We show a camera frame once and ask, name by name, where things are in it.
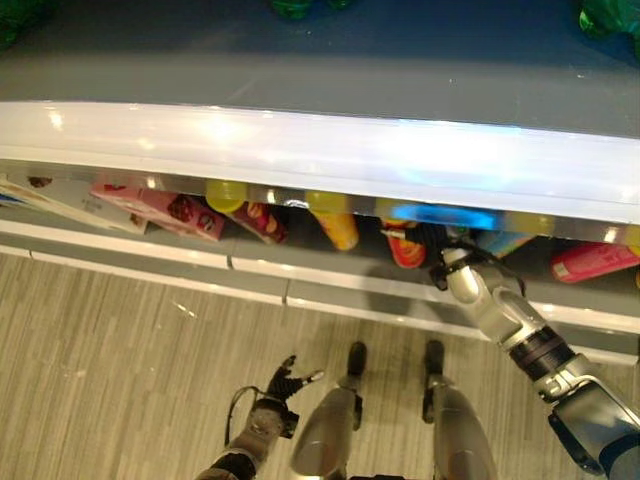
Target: wooden floor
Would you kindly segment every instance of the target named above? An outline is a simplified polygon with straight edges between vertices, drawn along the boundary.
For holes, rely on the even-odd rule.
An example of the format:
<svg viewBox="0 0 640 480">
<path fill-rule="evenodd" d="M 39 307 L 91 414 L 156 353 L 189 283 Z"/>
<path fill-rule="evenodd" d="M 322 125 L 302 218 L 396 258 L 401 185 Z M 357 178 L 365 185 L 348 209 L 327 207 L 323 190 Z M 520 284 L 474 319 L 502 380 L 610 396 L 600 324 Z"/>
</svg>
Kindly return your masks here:
<svg viewBox="0 0 640 480">
<path fill-rule="evenodd" d="M 190 480 L 222 448 L 238 387 L 266 386 L 297 353 L 301 372 L 327 371 L 291 403 L 304 420 L 356 339 L 370 362 L 350 473 L 431 478 L 432 430 L 419 417 L 429 337 L 0 256 L 0 479 Z M 502 479 L 583 478 L 503 354 L 431 337 L 444 341 L 447 373 L 476 406 Z M 640 402 L 638 368 L 605 370 Z M 287 479 L 292 447 L 280 441 L 261 478 Z"/>
</svg>

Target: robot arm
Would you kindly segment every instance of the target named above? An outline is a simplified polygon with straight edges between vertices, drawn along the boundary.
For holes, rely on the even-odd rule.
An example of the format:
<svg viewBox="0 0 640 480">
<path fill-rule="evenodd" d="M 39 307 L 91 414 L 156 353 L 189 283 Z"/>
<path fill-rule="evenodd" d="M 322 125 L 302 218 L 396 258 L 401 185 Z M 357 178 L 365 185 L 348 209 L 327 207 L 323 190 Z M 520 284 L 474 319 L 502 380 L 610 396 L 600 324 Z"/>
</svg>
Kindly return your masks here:
<svg viewBox="0 0 640 480">
<path fill-rule="evenodd" d="M 573 352 L 497 268 L 465 248 L 443 251 L 446 283 L 478 328 L 497 343 L 553 406 L 549 423 L 585 471 L 640 480 L 640 416 Z"/>
<path fill-rule="evenodd" d="M 293 436 L 298 415 L 289 411 L 286 402 L 304 386 L 319 380 L 324 374 L 316 371 L 303 378 L 288 378 L 295 358 L 287 358 L 278 368 L 263 398 L 251 408 L 242 432 L 226 445 L 213 465 L 196 480 L 252 480 L 278 438 Z"/>
</svg>

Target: snack box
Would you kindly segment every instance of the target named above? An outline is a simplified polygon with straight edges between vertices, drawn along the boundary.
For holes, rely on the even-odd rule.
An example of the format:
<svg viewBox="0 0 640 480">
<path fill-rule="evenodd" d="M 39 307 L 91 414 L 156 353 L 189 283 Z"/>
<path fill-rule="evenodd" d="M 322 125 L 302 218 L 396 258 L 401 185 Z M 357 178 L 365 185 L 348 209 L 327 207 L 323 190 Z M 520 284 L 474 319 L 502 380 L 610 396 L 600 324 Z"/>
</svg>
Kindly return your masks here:
<svg viewBox="0 0 640 480">
<path fill-rule="evenodd" d="M 147 221 L 89 193 L 81 180 L 0 174 L 0 193 L 87 225 L 142 235 Z"/>
<path fill-rule="evenodd" d="M 224 216 L 190 195 L 103 184 L 91 194 L 180 235 L 219 240 L 224 227 Z"/>
</svg>

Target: store shelf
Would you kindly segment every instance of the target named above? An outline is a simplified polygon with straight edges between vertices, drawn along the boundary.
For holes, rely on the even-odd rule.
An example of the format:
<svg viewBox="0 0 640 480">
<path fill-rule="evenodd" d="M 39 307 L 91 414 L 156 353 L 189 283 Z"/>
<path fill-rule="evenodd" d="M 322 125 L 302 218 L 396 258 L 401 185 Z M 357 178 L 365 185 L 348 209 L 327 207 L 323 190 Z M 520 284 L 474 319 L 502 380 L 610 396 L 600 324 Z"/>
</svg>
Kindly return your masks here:
<svg viewBox="0 0 640 480">
<path fill-rule="evenodd" d="M 585 38 L 571 2 L 461 1 L 316 2 L 300 22 L 268 2 L 63 2 L 0 53 L 0 166 L 338 191 L 421 203 L 402 218 L 637 243 L 629 39 Z"/>
<path fill-rule="evenodd" d="M 222 241 L 210 243 L 159 229 L 136 237 L 94 229 L 51 214 L 2 208 L 0 233 L 14 240 L 0 245 L 24 251 L 28 248 L 19 239 L 26 239 L 56 244 L 69 252 L 90 246 L 100 255 L 135 256 L 142 264 L 157 260 L 176 264 L 175 268 L 183 268 L 180 264 L 223 270 L 231 267 L 234 273 L 274 281 L 300 280 L 439 303 L 442 308 L 455 304 L 449 292 L 441 292 L 431 284 L 426 269 L 404 270 L 394 264 L 386 239 L 378 231 L 377 219 L 359 218 L 359 245 L 341 253 L 333 249 L 306 210 L 284 209 L 279 213 L 290 225 L 289 238 L 281 245 L 266 245 L 233 224 Z M 563 284 L 553 279 L 548 269 L 552 251 L 562 247 L 562 243 L 539 238 L 508 258 L 508 265 L 526 280 L 528 298 L 534 307 L 557 323 L 640 335 L 640 293 L 633 270 L 577 285 Z"/>
<path fill-rule="evenodd" d="M 91 227 L 50 213 L 0 209 L 0 232 L 4 234 L 222 269 L 228 268 L 228 258 L 238 232 L 238 227 L 231 222 L 225 227 L 227 239 L 204 242 L 180 237 L 155 225 L 150 225 L 145 235 L 132 235 Z"/>
<path fill-rule="evenodd" d="M 486 340 L 458 309 L 416 299 L 293 281 L 287 305 Z M 638 362 L 637 335 L 550 323 L 572 348 L 594 361 L 626 365 Z"/>
<path fill-rule="evenodd" d="M 266 245 L 233 225 L 221 242 L 210 243 L 155 229 L 144 236 L 97 230 L 48 213 L 0 208 L 0 253 L 484 338 L 449 292 L 431 285 L 426 270 L 395 266 L 377 220 L 359 218 L 360 244 L 338 253 L 306 210 L 281 213 L 289 215 L 288 242 Z M 541 267 L 551 248 L 541 240 L 541 246 L 532 242 L 518 252 L 524 265 L 532 266 L 530 259 L 537 258 L 538 266 L 526 269 L 534 307 L 595 358 L 637 361 L 640 295 L 627 275 L 632 272 L 609 275 L 606 282 L 560 284 Z M 533 254 L 526 250 L 533 247 Z M 524 268 L 517 255 L 509 263 L 516 270 Z"/>
<path fill-rule="evenodd" d="M 1 100 L 199 104 L 640 136 L 628 38 L 572 2 L 63 2 L 0 55 Z"/>
<path fill-rule="evenodd" d="M 5 234 L 0 244 L 26 250 L 34 260 L 247 300 L 281 305 L 286 295 L 286 280 L 263 275 Z"/>
</svg>

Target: pink package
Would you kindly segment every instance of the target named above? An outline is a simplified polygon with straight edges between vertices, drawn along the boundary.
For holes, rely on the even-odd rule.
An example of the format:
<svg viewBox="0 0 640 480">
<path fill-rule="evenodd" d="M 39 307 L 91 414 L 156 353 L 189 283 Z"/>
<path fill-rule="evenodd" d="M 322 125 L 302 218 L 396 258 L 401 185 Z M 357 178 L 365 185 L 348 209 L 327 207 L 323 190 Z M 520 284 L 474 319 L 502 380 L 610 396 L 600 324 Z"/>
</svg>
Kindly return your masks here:
<svg viewBox="0 0 640 480">
<path fill-rule="evenodd" d="M 181 193 L 95 184 L 91 194 L 180 235 L 219 240 L 224 227 L 222 215 Z"/>
</svg>

